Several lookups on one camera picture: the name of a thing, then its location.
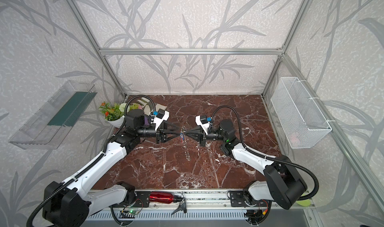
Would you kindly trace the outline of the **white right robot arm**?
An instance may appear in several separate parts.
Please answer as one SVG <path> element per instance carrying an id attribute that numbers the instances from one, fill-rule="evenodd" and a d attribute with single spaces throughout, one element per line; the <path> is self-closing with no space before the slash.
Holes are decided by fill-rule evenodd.
<path id="1" fill-rule="evenodd" d="M 243 189 L 241 202 L 253 207 L 259 202 L 276 202 L 281 208 L 288 210 L 307 190 L 307 184 L 297 169 L 291 165 L 286 156 L 277 161 L 268 160 L 261 152 L 244 147 L 236 137 L 236 130 L 231 120 L 223 120 L 217 129 L 210 123 L 198 124 L 185 135 L 195 139 L 201 146 L 207 141 L 222 141 L 222 152 L 239 162 L 243 162 L 263 174 L 265 181 L 254 181 Z"/>

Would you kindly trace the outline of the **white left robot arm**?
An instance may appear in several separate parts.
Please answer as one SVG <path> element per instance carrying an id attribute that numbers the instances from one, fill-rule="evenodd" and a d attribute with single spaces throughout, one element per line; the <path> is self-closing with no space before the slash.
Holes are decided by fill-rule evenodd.
<path id="1" fill-rule="evenodd" d="M 118 132 L 107 140 L 95 158 L 61 183 L 52 182 L 46 187 L 44 200 L 29 217 L 27 226 L 33 225 L 38 212 L 55 227 L 79 227 L 89 216 L 107 207 L 134 204 L 137 200 L 135 187 L 124 182 L 95 194 L 90 190 L 133 151 L 142 138 L 155 138 L 157 143 L 165 143 L 177 137 L 176 126 L 168 122 L 169 116 L 170 113 L 162 109 L 149 115 L 141 109 L 129 111 Z"/>

